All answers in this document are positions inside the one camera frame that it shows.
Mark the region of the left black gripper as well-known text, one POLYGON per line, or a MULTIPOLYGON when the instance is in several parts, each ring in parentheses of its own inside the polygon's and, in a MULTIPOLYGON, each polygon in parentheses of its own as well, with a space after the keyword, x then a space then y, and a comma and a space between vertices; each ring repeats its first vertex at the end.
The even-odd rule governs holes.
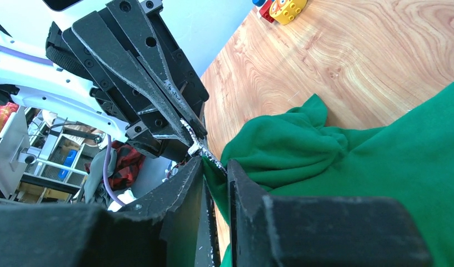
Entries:
POLYGON ((152 157, 182 161, 205 139, 209 94, 161 17, 161 1, 47 1, 46 55, 91 81, 88 96, 124 126, 114 138, 152 157))

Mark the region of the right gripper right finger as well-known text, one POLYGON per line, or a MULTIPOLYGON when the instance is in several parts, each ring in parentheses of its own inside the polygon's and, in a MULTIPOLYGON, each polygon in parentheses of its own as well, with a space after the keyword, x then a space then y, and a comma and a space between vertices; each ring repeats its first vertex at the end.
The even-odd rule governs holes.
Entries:
POLYGON ((409 212, 388 197, 277 196, 227 167, 233 266, 431 266, 409 212))

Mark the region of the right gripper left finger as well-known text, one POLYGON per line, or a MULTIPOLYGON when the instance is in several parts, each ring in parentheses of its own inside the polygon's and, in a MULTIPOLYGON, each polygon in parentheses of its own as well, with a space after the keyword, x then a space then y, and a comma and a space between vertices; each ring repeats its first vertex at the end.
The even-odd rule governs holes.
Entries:
POLYGON ((122 207, 0 205, 0 266, 194 266, 202 160, 122 207))

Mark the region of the green garment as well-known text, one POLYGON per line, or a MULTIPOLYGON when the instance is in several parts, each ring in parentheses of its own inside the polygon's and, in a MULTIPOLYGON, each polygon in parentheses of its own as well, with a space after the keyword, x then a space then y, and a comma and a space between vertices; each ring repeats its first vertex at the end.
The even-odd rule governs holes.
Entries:
POLYGON ((392 124, 326 125, 319 96, 248 121, 225 146, 274 195, 387 196, 402 203, 436 266, 454 266, 454 82, 392 124))

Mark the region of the silver brooch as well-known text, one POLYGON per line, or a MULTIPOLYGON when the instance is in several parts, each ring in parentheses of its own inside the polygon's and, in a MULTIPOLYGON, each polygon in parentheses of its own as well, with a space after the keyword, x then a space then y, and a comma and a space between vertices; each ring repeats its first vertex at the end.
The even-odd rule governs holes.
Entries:
POLYGON ((220 172, 226 176, 227 171, 225 167, 222 165, 220 160, 215 157, 215 155, 208 149, 203 141, 199 137, 197 137, 194 129, 189 125, 189 123, 184 120, 183 118, 180 119, 181 124, 186 128, 188 133, 191 136, 193 144, 188 148, 188 154, 190 156, 204 156, 207 158, 208 161, 213 163, 220 172))

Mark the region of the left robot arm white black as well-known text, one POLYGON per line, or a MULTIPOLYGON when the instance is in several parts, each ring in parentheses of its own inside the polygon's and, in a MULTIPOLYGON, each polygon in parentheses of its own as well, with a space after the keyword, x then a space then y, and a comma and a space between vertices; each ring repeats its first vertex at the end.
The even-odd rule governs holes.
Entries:
POLYGON ((209 98, 161 1, 0 1, 0 103, 85 123, 181 161, 209 98))

